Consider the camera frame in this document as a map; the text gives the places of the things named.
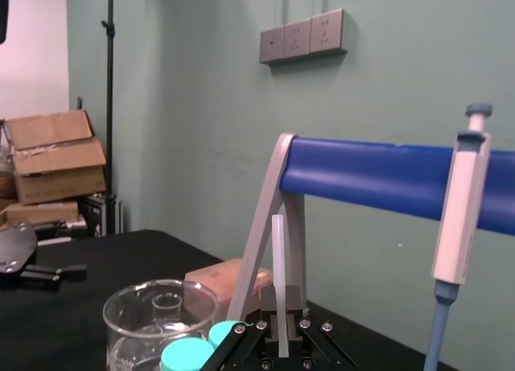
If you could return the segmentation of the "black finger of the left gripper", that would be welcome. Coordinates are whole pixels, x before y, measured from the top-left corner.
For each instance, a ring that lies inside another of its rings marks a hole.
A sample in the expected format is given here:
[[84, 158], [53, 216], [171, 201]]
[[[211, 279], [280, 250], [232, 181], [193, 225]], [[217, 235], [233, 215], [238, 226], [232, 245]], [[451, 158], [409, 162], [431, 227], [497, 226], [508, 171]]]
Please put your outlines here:
[[18, 279], [18, 286], [22, 289], [37, 291], [58, 291], [61, 284], [59, 275], [51, 274], [31, 274], [23, 275]]
[[23, 278], [40, 282], [83, 282], [87, 277], [87, 265], [51, 268], [48, 266], [27, 265]]

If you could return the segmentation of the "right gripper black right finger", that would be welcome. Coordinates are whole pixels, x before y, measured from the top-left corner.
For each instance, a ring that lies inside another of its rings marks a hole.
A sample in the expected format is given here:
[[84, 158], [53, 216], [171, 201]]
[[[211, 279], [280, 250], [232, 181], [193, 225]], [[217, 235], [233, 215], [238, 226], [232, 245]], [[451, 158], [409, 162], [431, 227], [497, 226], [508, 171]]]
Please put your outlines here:
[[288, 358], [304, 368], [357, 368], [356, 362], [333, 336], [334, 325], [304, 314], [300, 289], [286, 286], [286, 334]]

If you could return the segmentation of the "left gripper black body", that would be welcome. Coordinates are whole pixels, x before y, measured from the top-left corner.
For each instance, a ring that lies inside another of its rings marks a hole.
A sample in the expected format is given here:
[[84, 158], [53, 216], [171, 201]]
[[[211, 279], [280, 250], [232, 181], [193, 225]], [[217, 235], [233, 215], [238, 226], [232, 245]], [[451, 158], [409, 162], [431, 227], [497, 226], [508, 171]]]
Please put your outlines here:
[[37, 236], [25, 223], [1, 231], [1, 284], [14, 285], [36, 279], [31, 270], [37, 250]]

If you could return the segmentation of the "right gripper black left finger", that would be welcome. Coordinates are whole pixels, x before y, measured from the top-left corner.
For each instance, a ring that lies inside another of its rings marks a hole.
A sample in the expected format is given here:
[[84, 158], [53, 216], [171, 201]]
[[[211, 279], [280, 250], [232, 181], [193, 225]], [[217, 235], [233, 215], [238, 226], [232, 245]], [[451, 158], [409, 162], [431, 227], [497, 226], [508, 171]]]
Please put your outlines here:
[[278, 349], [277, 300], [274, 286], [259, 292], [260, 309], [253, 323], [235, 323], [203, 370], [274, 370]]

